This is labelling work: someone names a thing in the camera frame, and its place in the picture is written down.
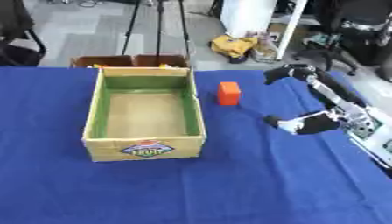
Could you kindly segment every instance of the yellow bag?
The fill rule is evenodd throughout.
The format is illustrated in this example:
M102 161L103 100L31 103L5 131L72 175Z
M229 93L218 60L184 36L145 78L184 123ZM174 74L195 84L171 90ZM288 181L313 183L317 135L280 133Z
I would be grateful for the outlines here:
M240 58L257 44L257 38L231 38L222 35L211 42L211 49L230 58Z

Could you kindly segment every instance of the wooden crate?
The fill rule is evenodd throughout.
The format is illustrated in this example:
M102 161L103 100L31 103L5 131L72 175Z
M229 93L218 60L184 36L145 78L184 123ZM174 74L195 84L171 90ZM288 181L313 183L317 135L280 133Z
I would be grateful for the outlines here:
M83 134L94 161L197 157L205 139L192 70L100 70Z

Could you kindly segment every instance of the cardboard box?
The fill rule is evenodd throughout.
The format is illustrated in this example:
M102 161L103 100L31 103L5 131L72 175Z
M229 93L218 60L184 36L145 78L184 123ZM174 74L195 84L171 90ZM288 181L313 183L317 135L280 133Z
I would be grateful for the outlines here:
M156 67L157 56L155 54L140 54L134 58L135 67ZM170 67L189 67L188 62L182 55L160 55L159 64L166 64Z
M106 67L133 67L130 56L84 56L71 59L71 67L92 67L94 64Z
M83 134L94 161L197 157L205 139L192 70L100 70Z

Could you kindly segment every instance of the box label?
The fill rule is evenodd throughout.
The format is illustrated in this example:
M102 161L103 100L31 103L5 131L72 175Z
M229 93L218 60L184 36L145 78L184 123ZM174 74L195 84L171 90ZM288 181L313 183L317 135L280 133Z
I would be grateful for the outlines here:
M162 144L159 141L148 140L131 145L130 147L123 149L122 152L141 158L152 158L172 150L174 150L174 148Z

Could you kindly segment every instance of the white object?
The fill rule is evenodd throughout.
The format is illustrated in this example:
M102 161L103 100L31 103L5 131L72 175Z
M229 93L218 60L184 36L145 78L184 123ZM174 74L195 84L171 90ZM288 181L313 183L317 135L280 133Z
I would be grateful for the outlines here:
M297 0L296 7L294 8L294 12L292 13L290 22L287 24L286 31L284 32L282 41L280 42L280 45L278 47L276 56L277 60L281 60L284 57L284 53L286 52L287 46L290 43L292 34L297 27L297 24L301 18L302 12L304 12L304 8L307 3L308 0Z
M225 0L220 20L233 38L266 32L276 4L277 0Z

